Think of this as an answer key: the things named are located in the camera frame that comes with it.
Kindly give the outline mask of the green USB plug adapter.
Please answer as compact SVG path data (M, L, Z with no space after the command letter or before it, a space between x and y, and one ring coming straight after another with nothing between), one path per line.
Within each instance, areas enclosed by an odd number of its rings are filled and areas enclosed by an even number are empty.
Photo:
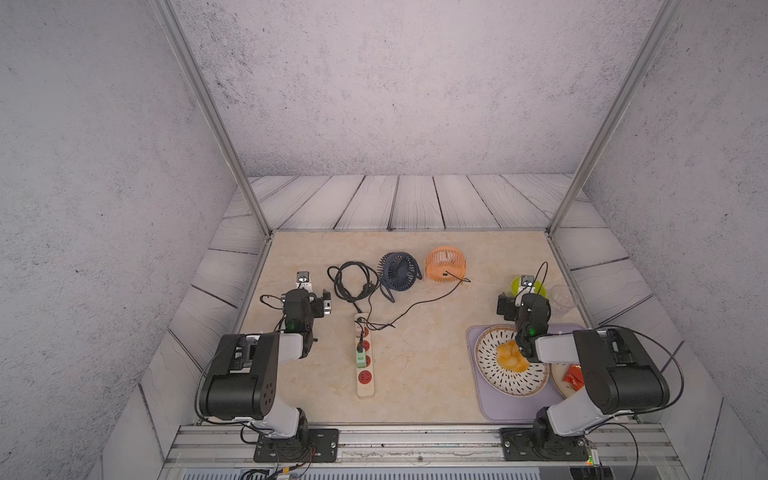
M364 351L357 352L355 362L357 368L365 368L368 365L366 353Z

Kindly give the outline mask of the beige power strip red sockets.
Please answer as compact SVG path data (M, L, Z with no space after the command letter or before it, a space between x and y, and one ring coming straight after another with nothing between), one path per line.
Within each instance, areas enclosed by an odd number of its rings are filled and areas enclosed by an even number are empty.
M354 316L355 333L356 323L363 323L367 328L367 313L358 313ZM369 333L365 338L358 338L355 336L355 359L356 353L364 351L367 355L368 365L365 368L357 368L356 362L356 391L360 398L372 397L375 394L375 377L373 370L373 353L371 344L371 330L368 328Z

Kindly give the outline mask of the dark blue desk fan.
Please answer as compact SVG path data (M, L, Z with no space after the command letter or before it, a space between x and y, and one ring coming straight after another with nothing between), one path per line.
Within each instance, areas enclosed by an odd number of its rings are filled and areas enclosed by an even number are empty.
M423 274L416 259L406 252L389 252L378 263L378 277L382 295L395 302L393 291L410 289Z

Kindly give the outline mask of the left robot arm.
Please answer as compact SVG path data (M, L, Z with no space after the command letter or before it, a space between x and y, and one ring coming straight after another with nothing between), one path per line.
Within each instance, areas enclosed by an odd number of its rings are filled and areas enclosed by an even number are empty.
M223 336L198 390L200 416L253 429L269 446L307 448L306 415L279 398L278 367L308 356L315 343L314 321L331 309L328 291L318 296L295 288L281 297L276 330Z

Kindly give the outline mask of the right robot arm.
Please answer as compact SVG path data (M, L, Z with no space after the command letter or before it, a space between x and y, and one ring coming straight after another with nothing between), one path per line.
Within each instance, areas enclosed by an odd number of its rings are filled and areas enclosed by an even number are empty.
M497 313L513 323L514 337L495 354L500 368L515 374L549 364L580 367L584 385L558 404L541 408L528 428L500 432L508 461L585 461L587 434L626 414L663 411L681 396L647 353L645 335L622 326L549 331L549 300L527 288L497 300Z

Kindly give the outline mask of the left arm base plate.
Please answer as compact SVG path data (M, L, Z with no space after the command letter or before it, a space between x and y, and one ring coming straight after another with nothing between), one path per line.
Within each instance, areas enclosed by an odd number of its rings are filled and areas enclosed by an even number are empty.
M334 463L339 445L338 429L299 430L290 438L260 435L256 440L255 463Z

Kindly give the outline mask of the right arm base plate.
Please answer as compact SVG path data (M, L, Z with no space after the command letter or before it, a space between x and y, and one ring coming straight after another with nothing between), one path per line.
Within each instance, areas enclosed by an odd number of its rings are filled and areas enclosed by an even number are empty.
M561 437L533 428L503 428L499 433L506 461L586 462L591 458L583 437Z

